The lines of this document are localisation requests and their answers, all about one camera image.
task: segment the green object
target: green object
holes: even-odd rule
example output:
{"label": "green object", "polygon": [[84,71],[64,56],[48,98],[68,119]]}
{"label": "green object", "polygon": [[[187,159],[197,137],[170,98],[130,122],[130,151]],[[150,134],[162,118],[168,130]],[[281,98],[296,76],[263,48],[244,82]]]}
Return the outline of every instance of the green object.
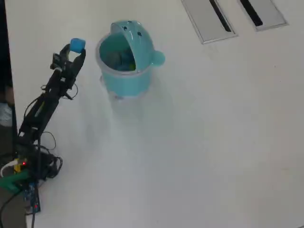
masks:
{"label": "green object", "polygon": [[29,172],[27,170],[21,173],[3,177],[0,179],[0,187],[7,189],[13,193],[17,193],[18,191],[20,191],[20,189],[15,185],[15,182],[25,180],[27,178],[29,178]]}

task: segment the floor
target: floor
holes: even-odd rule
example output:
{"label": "floor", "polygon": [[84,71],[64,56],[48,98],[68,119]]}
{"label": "floor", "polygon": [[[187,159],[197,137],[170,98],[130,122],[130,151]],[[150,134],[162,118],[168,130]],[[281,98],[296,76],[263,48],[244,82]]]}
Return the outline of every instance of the floor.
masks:
{"label": "floor", "polygon": [[[0,126],[0,155],[12,152],[12,128]],[[0,188],[0,205],[2,205],[9,197],[7,190]],[[16,197],[7,205],[2,215],[4,228],[26,228],[23,198],[21,195]]]}

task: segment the black cable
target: black cable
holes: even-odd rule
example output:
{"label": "black cable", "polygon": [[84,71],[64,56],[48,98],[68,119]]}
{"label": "black cable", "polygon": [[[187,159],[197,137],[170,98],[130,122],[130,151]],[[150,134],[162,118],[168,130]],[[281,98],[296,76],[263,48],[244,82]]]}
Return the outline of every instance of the black cable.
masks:
{"label": "black cable", "polygon": [[22,190],[18,191],[17,193],[15,193],[14,195],[12,195],[0,208],[0,228],[4,228],[3,223],[2,223],[2,213],[5,209],[5,207],[16,197],[18,196],[20,193],[22,192]]}
{"label": "black cable", "polygon": [[57,146],[57,144],[56,144],[56,139],[55,139],[54,135],[53,135],[51,132],[43,132],[43,133],[49,133],[49,134],[53,137],[55,146],[54,146],[54,148],[49,149],[49,150],[50,150],[50,151],[54,150],[54,149],[56,148],[56,146]]}
{"label": "black cable", "polygon": [[72,97],[72,99],[74,99],[74,98],[77,96],[77,94],[78,94],[78,86],[77,86],[76,84],[74,84],[74,85],[76,86],[77,91],[76,91],[76,94]]}
{"label": "black cable", "polygon": [[32,228],[34,228],[35,225],[35,216],[36,216],[36,199],[38,198],[38,187],[37,187],[37,183],[35,183],[34,185],[34,192],[35,192],[35,196],[34,196],[34,200],[33,200],[33,204],[32,204],[32,210],[33,210],[33,217],[32,217]]}
{"label": "black cable", "polygon": [[27,108],[25,109],[25,112],[24,112],[24,115],[23,115],[23,119],[25,118],[25,116],[26,116],[26,114],[27,114],[27,111],[28,111],[29,107],[30,107],[32,104],[34,104],[37,100],[38,100],[38,97],[37,97],[35,100],[33,100],[31,103],[29,103],[29,105],[28,105]]}

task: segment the wire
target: wire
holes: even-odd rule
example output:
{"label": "wire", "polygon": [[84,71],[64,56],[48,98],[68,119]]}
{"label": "wire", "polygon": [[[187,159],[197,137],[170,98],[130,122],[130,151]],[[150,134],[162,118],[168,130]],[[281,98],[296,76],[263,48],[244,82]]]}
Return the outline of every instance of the wire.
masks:
{"label": "wire", "polygon": [[56,146],[57,146],[57,144],[56,144],[56,139],[55,139],[54,135],[53,135],[51,132],[43,132],[43,133],[49,133],[49,134],[53,137],[55,146],[54,146],[54,148],[49,149],[49,150],[50,150],[50,151],[54,150],[54,149],[56,148]]}
{"label": "wire", "polygon": [[34,196],[34,200],[33,200],[33,204],[32,204],[32,210],[33,210],[33,218],[32,218],[32,228],[34,228],[35,225],[35,216],[36,216],[36,199],[38,198],[38,187],[37,187],[37,183],[35,183],[35,196]]}
{"label": "wire", "polygon": [[74,99],[74,98],[77,96],[77,94],[78,94],[78,86],[77,86],[76,84],[74,84],[74,85],[76,86],[77,91],[76,91],[76,94],[72,97],[72,99]]}
{"label": "wire", "polygon": [[12,195],[0,208],[0,228],[4,228],[3,223],[2,223],[2,213],[5,209],[5,207],[16,197],[18,196],[20,193],[22,192],[22,190],[18,191],[17,193],[15,193],[14,195]]}
{"label": "wire", "polygon": [[12,160],[11,162],[7,163],[6,165],[4,165],[1,170],[0,170],[0,176],[3,177],[3,171],[7,168],[7,167],[11,167],[14,165],[18,165],[18,160]]}
{"label": "wire", "polygon": [[23,115],[23,119],[25,118],[25,116],[26,116],[26,114],[27,114],[27,111],[28,111],[29,107],[30,107],[32,104],[34,104],[37,100],[38,100],[38,97],[37,97],[35,100],[33,100],[31,103],[29,103],[29,105],[28,105],[27,108],[25,109],[25,112],[24,112],[24,115]]}

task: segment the shoe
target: shoe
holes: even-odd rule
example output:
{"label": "shoe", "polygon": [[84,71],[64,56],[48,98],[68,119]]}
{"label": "shoe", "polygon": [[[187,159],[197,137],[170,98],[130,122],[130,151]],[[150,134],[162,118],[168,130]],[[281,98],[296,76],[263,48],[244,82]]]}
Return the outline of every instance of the shoe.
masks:
{"label": "shoe", "polygon": [[12,109],[7,103],[0,103],[0,125],[11,127],[12,123]]}

